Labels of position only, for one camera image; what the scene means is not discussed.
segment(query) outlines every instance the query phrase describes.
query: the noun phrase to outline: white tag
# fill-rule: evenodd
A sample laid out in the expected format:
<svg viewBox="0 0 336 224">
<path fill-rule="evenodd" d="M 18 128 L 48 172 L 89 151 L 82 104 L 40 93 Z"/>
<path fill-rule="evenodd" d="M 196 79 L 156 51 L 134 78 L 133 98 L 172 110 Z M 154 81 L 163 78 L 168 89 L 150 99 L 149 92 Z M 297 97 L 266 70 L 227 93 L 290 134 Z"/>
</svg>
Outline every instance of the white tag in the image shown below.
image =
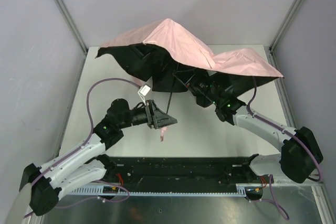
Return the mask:
<svg viewBox="0 0 336 224">
<path fill-rule="evenodd" d="M 146 100 L 145 100 L 145 96 L 148 94 L 148 92 L 151 90 L 151 87 L 147 84 L 145 84 L 144 86 L 142 86 L 139 91 L 138 91 L 138 95 L 140 96 L 141 100 L 143 101 L 143 103 L 146 104 Z"/>
</svg>

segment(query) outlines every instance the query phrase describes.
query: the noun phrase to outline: gray wall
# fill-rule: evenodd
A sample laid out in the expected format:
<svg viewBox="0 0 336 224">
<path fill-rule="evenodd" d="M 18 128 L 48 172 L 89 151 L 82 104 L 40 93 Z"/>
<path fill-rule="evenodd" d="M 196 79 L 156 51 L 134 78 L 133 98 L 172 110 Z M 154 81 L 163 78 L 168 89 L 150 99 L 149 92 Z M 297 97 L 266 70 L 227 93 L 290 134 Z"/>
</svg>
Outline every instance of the gray wall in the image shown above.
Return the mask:
<svg viewBox="0 0 336 224">
<path fill-rule="evenodd" d="M 0 0 L 0 223 L 56 149 L 83 55 L 53 0 Z"/>
<path fill-rule="evenodd" d="M 311 128 L 324 154 L 336 207 L 336 0 L 306 0 L 275 51 L 298 126 Z"/>
<path fill-rule="evenodd" d="M 208 45 L 270 45 L 294 0 L 64 0 L 86 45 L 172 18 Z"/>
</svg>

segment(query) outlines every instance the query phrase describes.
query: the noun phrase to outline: pink cloth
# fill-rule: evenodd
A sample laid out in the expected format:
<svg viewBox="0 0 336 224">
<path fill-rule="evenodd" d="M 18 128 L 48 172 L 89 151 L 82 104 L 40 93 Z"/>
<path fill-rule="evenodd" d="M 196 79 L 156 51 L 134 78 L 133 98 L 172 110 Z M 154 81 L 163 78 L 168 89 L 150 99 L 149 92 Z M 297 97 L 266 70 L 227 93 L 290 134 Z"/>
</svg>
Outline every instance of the pink cloth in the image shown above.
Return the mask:
<svg viewBox="0 0 336 224">
<path fill-rule="evenodd" d="M 163 47 L 175 61 L 192 67 L 241 76 L 283 77 L 250 48 L 215 55 L 207 45 L 169 18 L 128 31 L 101 47 L 139 43 Z"/>
</svg>

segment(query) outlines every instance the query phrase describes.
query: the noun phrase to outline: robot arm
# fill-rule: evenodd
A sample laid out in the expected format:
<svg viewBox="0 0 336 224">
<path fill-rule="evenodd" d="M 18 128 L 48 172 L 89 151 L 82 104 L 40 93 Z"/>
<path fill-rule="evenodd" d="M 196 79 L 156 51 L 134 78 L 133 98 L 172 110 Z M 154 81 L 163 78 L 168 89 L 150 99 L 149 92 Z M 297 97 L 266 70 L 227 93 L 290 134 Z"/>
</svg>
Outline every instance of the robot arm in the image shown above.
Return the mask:
<svg viewBox="0 0 336 224">
<path fill-rule="evenodd" d="M 175 78 L 188 88 L 202 107 L 215 105 L 216 115 L 222 122 L 242 127 L 273 145 L 280 153 L 275 155 L 253 155 L 250 168 L 256 175 L 285 174 L 296 183 L 303 183 L 316 165 L 307 151 L 296 141 L 297 138 L 311 152 L 318 164 L 323 160 L 316 139 L 306 127 L 295 129 L 279 124 L 250 108 L 233 94 L 230 79 L 210 76 L 206 70 L 188 69 L 173 73 Z"/>
<path fill-rule="evenodd" d="M 98 155 L 123 137 L 121 129 L 145 123 L 151 129 L 159 129 L 177 123 L 175 118 L 162 112 L 153 100 L 147 100 L 146 105 L 139 105 L 130 110 L 126 100 L 113 101 L 106 116 L 93 129 L 93 134 L 87 142 L 82 141 L 66 154 L 41 167 L 30 164 L 24 169 L 20 190 L 47 171 L 33 185 L 31 191 L 29 205 L 37 216 L 53 209 L 69 191 L 113 173 L 114 163 L 106 155 Z"/>
</svg>

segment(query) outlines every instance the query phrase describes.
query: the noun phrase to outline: cable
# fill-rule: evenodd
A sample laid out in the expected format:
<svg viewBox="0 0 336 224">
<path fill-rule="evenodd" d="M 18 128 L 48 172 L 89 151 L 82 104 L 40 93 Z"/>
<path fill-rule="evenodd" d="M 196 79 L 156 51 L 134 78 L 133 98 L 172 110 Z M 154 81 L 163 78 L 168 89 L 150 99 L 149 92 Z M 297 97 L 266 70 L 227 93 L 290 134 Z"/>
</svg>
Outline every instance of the cable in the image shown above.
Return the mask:
<svg viewBox="0 0 336 224">
<path fill-rule="evenodd" d="M 309 155 L 309 157 L 312 159 L 318 173 L 319 173 L 319 178 L 318 179 L 314 179 L 314 178 L 309 178 L 312 181 L 316 181 L 316 182 L 321 182 L 323 181 L 323 171 L 319 165 L 319 163 L 317 162 L 316 158 L 314 157 L 314 155 L 310 152 L 310 150 L 305 146 L 305 144 L 296 136 L 294 136 L 292 133 L 286 131 L 284 128 L 268 121 L 265 118 L 262 118 L 261 116 L 259 116 L 258 114 L 253 114 L 252 110 L 251 110 L 251 103 L 253 102 L 253 100 L 255 99 L 256 95 L 257 95 L 257 82 L 256 79 L 254 77 L 253 78 L 253 82 L 254 82 L 254 94 L 251 98 L 251 100 L 247 103 L 246 109 L 248 111 L 248 113 L 250 113 L 253 117 L 255 117 L 256 119 L 259 119 L 260 121 L 276 128 L 277 130 L 285 133 L 287 136 L 290 136 L 292 139 L 294 139 L 296 142 L 298 142 L 299 145 L 301 145 L 301 147 L 307 152 L 307 154 Z"/>
<path fill-rule="evenodd" d="M 175 71 L 177 71 L 178 68 L 179 68 L 179 63 L 177 63 Z M 173 96 L 173 88 L 175 86 L 175 81 L 176 81 L 176 77 L 174 75 L 173 75 L 173 78 L 174 79 L 173 79 L 173 84 L 172 84 L 172 88 L 171 88 L 170 95 L 169 95 L 169 100 L 168 100 L 168 104 L 167 104 L 167 112 L 166 112 L 166 114 L 168 114 L 168 111 L 169 111 L 170 102 L 172 101 L 172 96 Z"/>
<path fill-rule="evenodd" d="M 123 186 L 124 185 L 124 180 L 122 179 L 120 173 L 117 173 L 116 176 L 119 178 L 120 185 Z"/>
<path fill-rule="evenodd" d="M 33 211 L 31 211 L 30 213 L 26 214 L 26 215 L 25 215 L 23 218 L 24 218 L 24 219 L 26 219 L 26 218 L 28 218 L 29 216 L 32 216 L 32 215 L 33 215 L 33 213 L 34 213 L 34 212 L 33 212 Z"/>
<path fill-rule="evenodd" d="M 262 183 L 262 188 L 265 188 L 267 186 L 267 181 L 262 176 L 260 176 L 260 180 L 261 180 L 261 183 Z"/>
<path fill-rule="evenodd" d="M 124 81 L 127 82 L 129 84 L 132 84 L 134 86 L 136 86 L 138 89 L 140 88 L 139 85 L 137 85 L 136 83 L 126 80 L 126 79 L 122 79 L 122 78 L 107 78 L 107 79 L 103 79 L 100 81 L 97 81 L 95 84 L 93 84 L 91 86 L 91 88 L 89 89 L 87 96 L 86 96 L 86 109 L 88 111 L 88 115 L 89 115 L 89 120 L 90 120 L 90 133 L 88 135 L 88 137 L 86 138 L 86 140 L 83 142 L 82 146 L 86 145 L 88 143 L 88 141 L 90 140 L 92 134 L 93 134 L 93 119 L 92 119 L 92 115 L 90 112 L 90 107 L 89 107 L 89 98 L 90 98 L 90 93 L 91 91 L 94 89 L 95 86 L 97 86 L 98 84 L 105 82 L 105 81 Z M 57 162 L 55 162 L 53 165 L 49 166 L 47 169 L 45 169 L 40 175 L 38 175 L 34 181 L 31 183 L 32 187 L 36 184 L 36 182 L 38 182 L 39 179 L 41 179 L 44 175 L 46 175 L 46 173 L 48 173 L 49 171 L 51 171 L 52 167 L 55 167 L 57 165 L 59 165 L 60 163 L 62 163 L 64 160 L 68 159 L 69 157 L 73 156 L 73 154 L 75 154 L 76 152 L 78 152 L 79 150 L 81 150 L 81 146 L 79 146 L 78 148 L 76 148 L 75 150 L 73 150 L 72 152 L 70 152 L 69 154 L 65 155 L 63 158 L 61 158 L 60 160 L 58 160 Z"/>
<path fill-rule="evenodd" d="M 140 108 L 143 108 L 145 107 L 145 104 L 143 102 L 139 102 L 135 107 L 134 109 L 140 109 Z"/>
<path fill-rule="evenodd" d="M 107 184 L 107 185 L 110 185 L 110 186 L 118 187 L 119 189 L 124 190 L 127 193 L 127 196 L 125 198 L 119 199 L 119 200 L 111 200 L 111 199 L 101 198 L 99 196 L 98 197 L 97 196 L 93 196 L 93 197 L 88 197 L 88 198 L 82 199 L 82 200 L 80 200 L 80 201 L 78 201 L 76 203 L 73 203 L 71 205 L 67 205 L 67 206 L 63 206 L 63 207 L 55 207 L 55 208 L 57 208 L 57 209 L 68 209 L 70 207 L 74 207 L 74 206 L 79 205 L 82 202 L 90 200 L 90 199 L 101 199 L 103 202 L 107 201 L 107 202 L 118 203 L 118 202 L 122 202 L 122 201 L 127 200 L 131 196 L 130 192 L 126 188 L 124 188 L 122 186 L 118 186 L 118 185 L 115 185 L 115 184 L 112 184 L 112 183 L 109 183 L 109 182 L 105 182 L 105 181 L 102 181 L 102 180 L 96 180 L 95 182 L 99 182 L 99 183 L 102 183 L 102 184 Z"/>
<path fill-rule="evenodd" d="M 272 187 L 272 181 L 273 181 L 273 174 L 269 175 L 269 189 L 271 191 L 271 195 L 273 200 L 271 199 L 257 199 L 257 200 L 250 200 L 248 197 L 246 197 L 246 199 L 248 200 L 248 202 L 253 202 L 253 203 L 257 203 L 257 202 L 268 202 L 271 203 L 273 205 L 276 206 L 276 208 L 278 209 L 279 213 L 281 214 L 281 216 L 285 219 L 285 220 L 289 220 L 289 215 L 286 212 L 286 210 L 279 205 L 277 198 L 275 197 L 274 191 L 273 191 L 273 187 Z"/>
</svg>

